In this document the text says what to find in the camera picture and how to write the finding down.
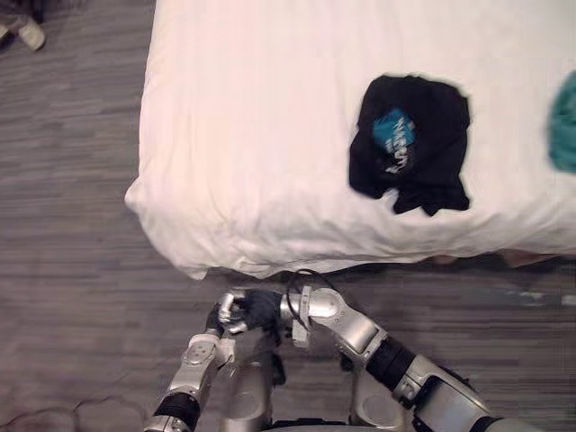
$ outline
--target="shoe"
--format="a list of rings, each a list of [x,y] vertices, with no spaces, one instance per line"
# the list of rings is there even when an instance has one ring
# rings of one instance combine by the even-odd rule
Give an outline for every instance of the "shoe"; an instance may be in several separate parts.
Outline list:
[[[20,28],[18,36],[32,51],[39,50],[46,42],[44,30],[32,18],[29,18],[26,25]]]

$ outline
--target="black joint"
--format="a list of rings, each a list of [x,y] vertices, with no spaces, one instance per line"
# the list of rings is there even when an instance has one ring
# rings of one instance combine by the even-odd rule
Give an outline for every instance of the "black joint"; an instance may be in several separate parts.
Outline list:
[[[415,355],[392,337],[382,341],[374,352],[366,371],[393,391],[406,373]]]
[[[196,428],[201,410],[198,400],[187,393],[174,393],[166,396],[158,406],[154,416],[169,416],[181,419],[190,430]]]

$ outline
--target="gray carpet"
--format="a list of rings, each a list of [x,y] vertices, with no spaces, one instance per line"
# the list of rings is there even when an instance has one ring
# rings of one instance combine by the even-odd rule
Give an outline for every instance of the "gray carpet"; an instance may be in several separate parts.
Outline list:
[[[108,395],[150,411],[221,293],[279,286],[226,271],[187,279],[123,205],[137,174],[153,7],[53,1],[42,52],[17,40],[0,53],[0,423]],[[471,377],[498,413],[576,430],[573,262],[511,270],[483,257],[332,278],[406,345]],[[308,356],[282,351],[288,383],[274,395],[275,416],[345,419],[350,377],[329,344],[316,341]],[[217,429],[226,384],[216,382],[199,430]],[[141,428],[117,400],[79,414],[84,431]],[[72,428],[52,411],[9,430]]]

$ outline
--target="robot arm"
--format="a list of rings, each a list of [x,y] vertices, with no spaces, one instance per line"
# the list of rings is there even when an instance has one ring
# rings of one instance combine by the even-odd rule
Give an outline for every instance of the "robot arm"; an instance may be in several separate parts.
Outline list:
[[[466,383],[411,353],[364,314],[350,308],[335,290],[285,295],[283,323],[296,345],[306,346],[314,324],[333,333],[337,348],[359,368],[386,386],[406,409],[414,407],[413,425],[419,432],[536,432],[511,419],[494,418],[486,404]]]
[[[224,330],[215,306],[206,330],[190,339],[180,368],[144,432],[194,432],[218,371],[234,360],[234,341],[221,338]]]

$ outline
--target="white comforter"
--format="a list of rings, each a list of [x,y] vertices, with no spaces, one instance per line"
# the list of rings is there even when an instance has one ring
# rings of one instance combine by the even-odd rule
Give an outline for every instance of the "white comforter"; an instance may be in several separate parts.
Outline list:
[[[191,277],[576,248],[576,175],[546,116],[576,65],[572,0],[158,0],[126,203]],[[469,211],[396,215],[347,183],[362,96],[420,73],[469,96]]]

